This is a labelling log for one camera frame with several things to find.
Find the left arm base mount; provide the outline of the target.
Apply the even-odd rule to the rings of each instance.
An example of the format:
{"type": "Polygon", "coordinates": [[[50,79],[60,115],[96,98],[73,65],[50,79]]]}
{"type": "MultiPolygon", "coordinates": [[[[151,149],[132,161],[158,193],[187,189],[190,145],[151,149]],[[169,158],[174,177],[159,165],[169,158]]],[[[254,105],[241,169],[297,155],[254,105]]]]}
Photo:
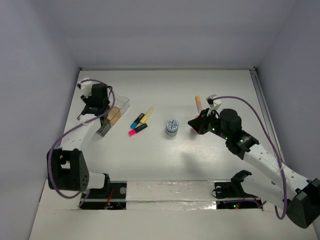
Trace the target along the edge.
{"type": "Polygon", "coordinates": [[[109,192],[101,189],[91,189],[88,197],[83,193],[80,197],[82,210],[125,210],[126,209],[126,181],[112,181],[109,192]]]}

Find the round blue white tape tin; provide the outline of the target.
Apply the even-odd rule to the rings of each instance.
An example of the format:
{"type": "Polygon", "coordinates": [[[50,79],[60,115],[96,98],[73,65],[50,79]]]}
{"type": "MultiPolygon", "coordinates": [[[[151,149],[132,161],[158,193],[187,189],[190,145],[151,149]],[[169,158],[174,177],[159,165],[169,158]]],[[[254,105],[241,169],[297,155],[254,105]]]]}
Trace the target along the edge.
{"type": "Polygon", "coordinates": [[[177,135],[179,130],[179,122],[176,119],[169,119],[165,125],[165,132],[167,135],[173,137],[177,135]]]}

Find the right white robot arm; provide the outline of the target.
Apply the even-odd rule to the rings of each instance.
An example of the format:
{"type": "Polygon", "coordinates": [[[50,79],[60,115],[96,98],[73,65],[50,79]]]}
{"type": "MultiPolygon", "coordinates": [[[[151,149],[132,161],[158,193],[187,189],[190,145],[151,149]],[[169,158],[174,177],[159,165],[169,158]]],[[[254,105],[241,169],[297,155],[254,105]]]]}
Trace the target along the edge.
{"type": "Polygon", "coordinates": [[[249,133],[242,129],[242,119],[233,109],[202,110],[188,121],[199,135],[211,132],[225,140],[227,149],[244,162],[252,165],[266,181],[242,170],[232,177],[230,190],[235,196],[244,193],[257,195],[282,209],[298,227],[308,228],[320,216],[320,180],[296,173],[282,164],[249,133]]]}

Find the yellow highlighter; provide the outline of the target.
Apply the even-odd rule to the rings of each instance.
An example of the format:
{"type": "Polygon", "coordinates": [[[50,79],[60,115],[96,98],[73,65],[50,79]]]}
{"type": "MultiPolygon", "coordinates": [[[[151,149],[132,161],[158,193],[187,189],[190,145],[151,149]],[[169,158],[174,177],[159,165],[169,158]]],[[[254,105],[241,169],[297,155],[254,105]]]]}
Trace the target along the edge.
{"type": "Polygon", "coordinates": [[[140,120],[141,124],[145,124],[146,121],[149,119],[149,117],[151,116],[151,114],[154,112],[154,108],[151,107],[142,117],[142,119],[140,120]]]}

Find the pink black highlighter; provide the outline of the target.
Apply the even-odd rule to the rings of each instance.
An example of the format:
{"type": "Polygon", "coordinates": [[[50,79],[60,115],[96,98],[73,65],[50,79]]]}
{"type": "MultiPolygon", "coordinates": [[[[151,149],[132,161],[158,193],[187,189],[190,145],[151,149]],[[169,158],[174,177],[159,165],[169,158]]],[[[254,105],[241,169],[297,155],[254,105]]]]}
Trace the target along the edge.
{"type": "Polygon", "coordinates": [[[128,132],[128,135],[131,137],[131,136],[134,136],[135,134],[137,134],[138,132],[144,130],[145,128],[147,128],[148,125],[146,123],[143,123],[139,126],[137,126],[136,128],[133,128],[132,130],[130,130],[128,132]]]}

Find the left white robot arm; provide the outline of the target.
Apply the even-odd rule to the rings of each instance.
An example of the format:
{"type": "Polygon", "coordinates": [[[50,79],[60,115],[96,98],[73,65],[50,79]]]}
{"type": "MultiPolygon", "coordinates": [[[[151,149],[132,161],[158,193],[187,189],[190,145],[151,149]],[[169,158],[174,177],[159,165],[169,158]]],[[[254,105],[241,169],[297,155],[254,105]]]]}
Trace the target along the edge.
{"type": "Polygon", "coordinates": [[[110,194],[110,177],[106,173],[90,172],[84,151],[103,126],[115,104],[112,86],[99,80],[85,79],[77,84],[85,106],[78,116],[76,126],[66,131],[47,153],[48,185],[61,197],[63,191],[95,193],[104,198],[110,194]]]}

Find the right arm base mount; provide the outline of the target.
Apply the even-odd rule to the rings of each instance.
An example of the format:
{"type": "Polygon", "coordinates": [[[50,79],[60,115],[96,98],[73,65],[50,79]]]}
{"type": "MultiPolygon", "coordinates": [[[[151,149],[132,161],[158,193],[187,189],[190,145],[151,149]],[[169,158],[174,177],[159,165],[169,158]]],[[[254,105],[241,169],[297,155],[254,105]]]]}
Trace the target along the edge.
{"type": "Polygon", "coordinates": [[[242,183],[245,178],[252,173],[241,170],[229,181],[218,181],[214,183],[211,195],[216,199],[217,210],[241,210],[241,209],[261,209],[263,202],[255,195],[246,193],[242,183]]]}

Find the orange pink highlighter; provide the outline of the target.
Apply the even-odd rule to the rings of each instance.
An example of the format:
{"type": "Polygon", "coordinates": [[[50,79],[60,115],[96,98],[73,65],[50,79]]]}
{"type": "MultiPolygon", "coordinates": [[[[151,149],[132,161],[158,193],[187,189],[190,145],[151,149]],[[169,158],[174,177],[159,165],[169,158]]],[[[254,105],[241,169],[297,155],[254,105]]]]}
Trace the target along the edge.
{"type": "Polygon", "coordinates": [[[200,114],[201,111],[203,110],[203,106],[202,106],[202,102],[201,102],[201,97],[199,95],[197,95],[195,97],[195,104],[196,104],[196,108],[197,108],[197,113],[200,114]]]}

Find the blue black highlighter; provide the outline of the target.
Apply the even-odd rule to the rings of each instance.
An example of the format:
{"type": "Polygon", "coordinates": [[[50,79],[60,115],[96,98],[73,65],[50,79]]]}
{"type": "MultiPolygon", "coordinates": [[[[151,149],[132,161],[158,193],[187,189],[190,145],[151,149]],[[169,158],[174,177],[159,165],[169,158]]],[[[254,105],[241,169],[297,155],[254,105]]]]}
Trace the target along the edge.
{"type": "Polygon", "coordinates": [[[138,124],[140,123],[140,121],[143,119],[143,117],[145,116],[144,113],[141,113],[134,121],[133,123],[130,125],[131,129],[135,129],[138,124]]]}

